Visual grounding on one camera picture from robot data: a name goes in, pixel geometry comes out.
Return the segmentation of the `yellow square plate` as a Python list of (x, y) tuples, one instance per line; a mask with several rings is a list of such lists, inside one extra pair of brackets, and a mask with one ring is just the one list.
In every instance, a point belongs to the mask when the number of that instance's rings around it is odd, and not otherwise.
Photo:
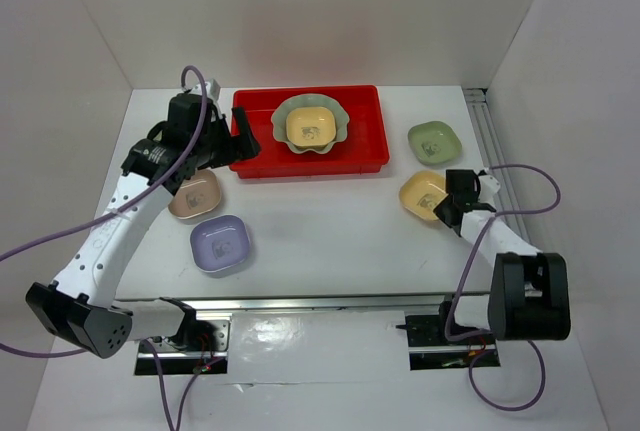
[(319, 148), (336, 137), (333, 113), (323, 106), (298, 107), (285, 120), (286, 137), (298, 148)]
[(401, 186), (398, 197), (411, 214), (436, 222), (435, 208), (447, 197), (445, 177), (433, 171), (416, 172)]

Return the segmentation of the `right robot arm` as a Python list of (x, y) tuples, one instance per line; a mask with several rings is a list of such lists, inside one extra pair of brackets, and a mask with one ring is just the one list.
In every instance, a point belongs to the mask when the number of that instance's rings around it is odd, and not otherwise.
[[(480, 335), (497, 341), (563, 341), (571, 330), (566, 260), (529, 244), (504, 221), (505, 216), (537, 215), (555, 209), (561, 200), (556, 181), (546, 172), (519, 164), (549, 181), (555, 191), (551, 205), (532, 210), (498, 211), (484, 201), (482, 192), (497, 192), (491, 172), (449, 169), (445, 174), (445, 198), (434, 208), (437, 219), (471, 245), (459, 284), (447, 312), (436, 320), (441, 339), (457, 343)], [(462, 311), (473, 298), (463, 289), (476, 256), (493, 267), (488, 298), (482, 301), (480, 321), (471, 323)]]

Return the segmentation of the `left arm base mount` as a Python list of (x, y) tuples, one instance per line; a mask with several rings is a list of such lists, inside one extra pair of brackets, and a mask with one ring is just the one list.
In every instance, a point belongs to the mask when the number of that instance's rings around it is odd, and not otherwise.
[(157, 375), (151, 348), (158, 355), (160, 368), (166, 376), (190, 376), (196, 371), (204, 375), (226, 374), (231, 316), (205, 313), (203, 320), (209, 323), (209, 328), (190, 344), (178, 345), (166, 337), (149, 338), (149, 346), (139, 344), (134, 374)]

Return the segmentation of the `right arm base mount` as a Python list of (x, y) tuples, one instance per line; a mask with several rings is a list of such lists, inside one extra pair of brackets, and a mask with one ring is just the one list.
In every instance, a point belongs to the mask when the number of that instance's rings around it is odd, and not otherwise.
[(495, 341), (489, 337), (472, 337), (459, 342), (447, 341), (442, 320), (436, 315), (407, 315), (395, 326), (407, 338), (411, 371), (452, 370), (476, 367), (499, 367)]

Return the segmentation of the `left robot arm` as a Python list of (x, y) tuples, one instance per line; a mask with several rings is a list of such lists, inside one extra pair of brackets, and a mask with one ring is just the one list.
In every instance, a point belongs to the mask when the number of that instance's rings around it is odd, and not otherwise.
[(232, 110), (234, 129), (214, 99), (190, 92), (174, 96), (166, 120), (134, 144), (121, 169), (112, 209), (48, 285), (35, 283), (26, 302), (54, 336), (102, 359), (127, 341), (162, 337), (184, 350), (211, 334), (211, 325), (174, 298), (117, 303), (116, 291), (151, 224), (196, 171), (230, 166), (258, 156), (242, 107)]

